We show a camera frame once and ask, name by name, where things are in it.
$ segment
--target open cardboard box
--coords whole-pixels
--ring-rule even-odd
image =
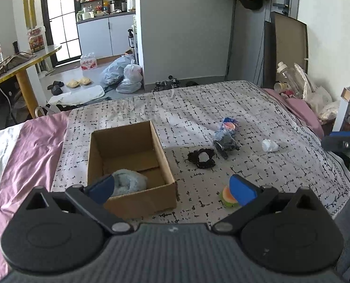
[[[147,189],[109,198],[104,207],[110,212],[128,219],[176,207],[176,182],[151,121],[91,134],[87,184],[119,169],[145,175]]]

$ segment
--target beige slipper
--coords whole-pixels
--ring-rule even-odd
[[[85,78],[85,77],[81,78],[79,80],[79,82],[81,85],[88,85],[88,84],[92,83],[92,81],[89,78]]]
[[[75,88],[75,87],[79,86],[79,82],[72,79],[71,81],[66,83],[66,86],[69,88]]]

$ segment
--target black hair tie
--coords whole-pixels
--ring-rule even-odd
[[[209,159],[206,162],[200,161],[201,153],[206,153],[208,155]],[[200,149],[193,152],[189,152],[188,160],[193,164],[197,165],[198,168],[206,169],[206,168],[212,168],[216,165],[216,162],[212,159],[213,156],[215,156],[213,149]]]

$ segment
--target frosted glass pane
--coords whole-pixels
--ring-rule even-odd
[[[66,41],[78,38],[78,30],[75,21],[75,13],[62,16],[64,20]]]
[[[74,0],[61,0],[62,14],[68,14],[74,11]]]
[[[47,0],[49,19],[61,16],[61,2],[60,0]]]
[[[52,32],[54,44],[62,44],[66,41],[62,17],[58,17],[50,21],[50,30]]]
[[[64,59],[69,58],[69,52],[67,51],[66,42],[62,44],[62,48],[56,53],[57,61],[63,61]]]
[[[70,58],[74,56],[80,56],[81,55],[81,47],[79,46],[79,39],[69,41],[67,43],[67,47],[69,49],[69,56]]]

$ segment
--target door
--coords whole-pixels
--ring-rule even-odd
[[[77,24],[82,54],[94,53],[96,58],[112,56],[108,18]]]
[[[120,15],[109,18],[113,55],[121,55],[130,49],[128,29],[132,28],[133,15]]]
[[[62,48],[50,58],[53,66],[80,58],[74,0],[41,0],[45,35],[48,44],[61,44]]]
[[[236,2],[231,34],[231,50],[227,65],[226,80],[246,80],[261,86],[264,60],[264,22],[270,21],[271,12],[282,13],[283,8],[273,3],[284,0],[265,0],[257,11],[245,9]],[[289,14],[297,16],[298,0],[289,1]]]

